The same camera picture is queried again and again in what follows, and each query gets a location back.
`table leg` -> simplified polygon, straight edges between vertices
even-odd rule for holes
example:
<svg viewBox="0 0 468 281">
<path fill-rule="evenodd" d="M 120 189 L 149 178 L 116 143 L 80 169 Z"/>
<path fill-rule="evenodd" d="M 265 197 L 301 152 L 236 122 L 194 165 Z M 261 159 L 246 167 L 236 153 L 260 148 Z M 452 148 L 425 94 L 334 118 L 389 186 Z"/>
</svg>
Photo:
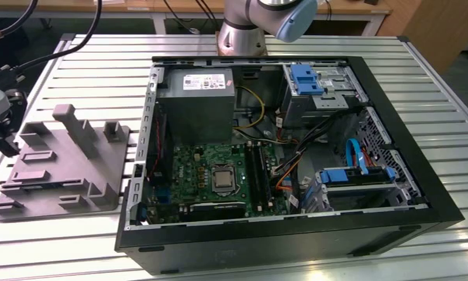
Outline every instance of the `table leg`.
<svg viewBox="0 0 468 281">
<path fill-rule="evenodd" d="M 166 34 L 166 27 L 164 26 L 164 20 L 166 18 L 164 13 L 152 13 L 156 34 Z"/>
<path fill-rule="evenodd" d="M 363 36 L 376 36 L 377 30 L 383 23 L 384 15 L 372 15 L 368 24 L 365 25 Z"/>
</svg>

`power supply label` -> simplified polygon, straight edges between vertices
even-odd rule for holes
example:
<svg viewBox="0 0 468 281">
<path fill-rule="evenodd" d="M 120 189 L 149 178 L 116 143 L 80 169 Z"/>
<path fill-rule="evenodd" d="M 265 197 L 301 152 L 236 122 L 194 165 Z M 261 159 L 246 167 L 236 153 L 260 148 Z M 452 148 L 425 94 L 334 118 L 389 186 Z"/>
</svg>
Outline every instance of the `power supply label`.
<svg viewBox="0 0 468 281">
<path fill-rule="evenodd" d="M 224 74 L 194 74 L 184 76 L 184 90 L 225 89 Z"/>
</svg>

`wooden desk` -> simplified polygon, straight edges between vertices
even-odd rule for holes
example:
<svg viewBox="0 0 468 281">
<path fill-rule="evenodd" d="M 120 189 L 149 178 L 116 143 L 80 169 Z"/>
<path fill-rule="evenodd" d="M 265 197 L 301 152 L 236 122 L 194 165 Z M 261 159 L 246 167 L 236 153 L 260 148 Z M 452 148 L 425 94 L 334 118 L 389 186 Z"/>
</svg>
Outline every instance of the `wooden desk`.
<svg viewBox="0 0 468 281">
<path fill-rule="evenodd" d="M 214 16 L 221 19 L 224 0 L 205 0 Z M 202 10 L 193 0 L 168 0 L 180 18 L 204 19 Z M 16 18 L 22 14 L 29 0 L 0 0 L 0 18 Z M 385 15 L 392 12 L 384 0 L 368 5 L 363 0 L 330 0 L 332 20 L 368 22 L 363 36 L 375 36 Z M 92 18 L 93 0 L 40 0 L 33 18 Z M 104 18 L 148 18 L 153 20 L 156 34 L 166 34 L 164 20 L 173 18 L 162 0 L 126 0 L 125 4 L 104 5 Z M 316 13 L 316 20 L 326 19 L 326 6 Z"/>
</svg>

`yellow cable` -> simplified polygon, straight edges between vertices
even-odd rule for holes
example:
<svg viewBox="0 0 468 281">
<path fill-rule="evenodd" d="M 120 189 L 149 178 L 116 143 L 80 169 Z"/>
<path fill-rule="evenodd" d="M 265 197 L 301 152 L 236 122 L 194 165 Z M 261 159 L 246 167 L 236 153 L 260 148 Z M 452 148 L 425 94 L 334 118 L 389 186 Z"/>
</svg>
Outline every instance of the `yellow cable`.
<svg viewBox="0 0 468 281">
<path fill-rule="evenodd" d="M 234 126 L 234 129 L 246 129 L 246 128 L 249 128 L 249 127 L 253 127 L 253 126 L 254 126 L 257 123 L 260 123 L 260 121 L 264 119 L 264 115 L 265 115 L 265 105 L 264 105 L 262 99 L 258 97 L 258 95 L 257 95 L 253 91 L 250 91 L 250 90 L 249 90 L 246 87 L 244 87 L 244 86 L 237 86 L 237 88 L 241 88 L 241 89 L 246 90 L 248 93 L 253 95 L 253 97 L 258 100 L 260 106 L 261 106 L 261 109 L 262 109 L 262 111 L 261 111 L 261 113 L 260 113 L 260 118 L 258 118 L 253 123 L 250 123 L 250 124 L 248 124 L 248 125 L 245 125 L 245 126 Z"/>
</svg>

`motherboard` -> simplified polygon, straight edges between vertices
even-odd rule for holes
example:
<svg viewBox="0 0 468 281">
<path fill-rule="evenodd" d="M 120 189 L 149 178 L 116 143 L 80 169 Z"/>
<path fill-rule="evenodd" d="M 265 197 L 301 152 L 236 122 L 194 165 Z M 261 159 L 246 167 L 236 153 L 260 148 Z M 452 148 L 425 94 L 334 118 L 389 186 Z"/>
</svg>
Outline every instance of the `motherboard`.
<svg viewBox="0 0 468 281">
<path fill-rule="evenodd" d="M 253 163 L 253 150 L 258 158 Z M 282 197 L 274 197 L 253 165 L 268 171 L 277 165 L 274 147 L 264 145 L 197 145 L 173 149 L 173 179 L 169 187 L 156 187 L 152 221 L 174 223 L 194 220 L 260 217 L 286 214 Z"/>
</svg>

